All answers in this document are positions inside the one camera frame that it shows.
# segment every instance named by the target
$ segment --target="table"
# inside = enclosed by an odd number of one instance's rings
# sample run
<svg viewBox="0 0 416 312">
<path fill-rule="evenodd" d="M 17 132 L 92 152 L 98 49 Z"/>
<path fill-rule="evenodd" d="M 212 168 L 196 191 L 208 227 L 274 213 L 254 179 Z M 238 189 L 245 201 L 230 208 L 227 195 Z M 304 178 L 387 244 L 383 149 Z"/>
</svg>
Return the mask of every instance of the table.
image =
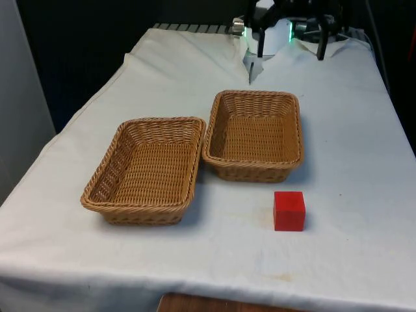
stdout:
<svg viewBox="0 0 416 312">
<path fill-rule="evenodd" d="M 244 42 L 149 30 L 0 208 L 3 311 L 155 311 L 177 292 L 310 311 L 415 311 L 416 162 L 368 48 L 318 62 L 291 42 L 253 84 Z M 172 227 L 116 227 L 79 198 L 123 121 L 209 119 L 224 89 L 300 102 L 305 163 L 281 184 L 208 166 Z M 273 192 L 301 190 L 305 231 L 273 230 Z"/>
<path fill-rule="evenodd" d="M 161 298 L 157 312 L 300 312 L 282 307 L 245 304 L 186 294 L 166 294 Z"/>
</svg>

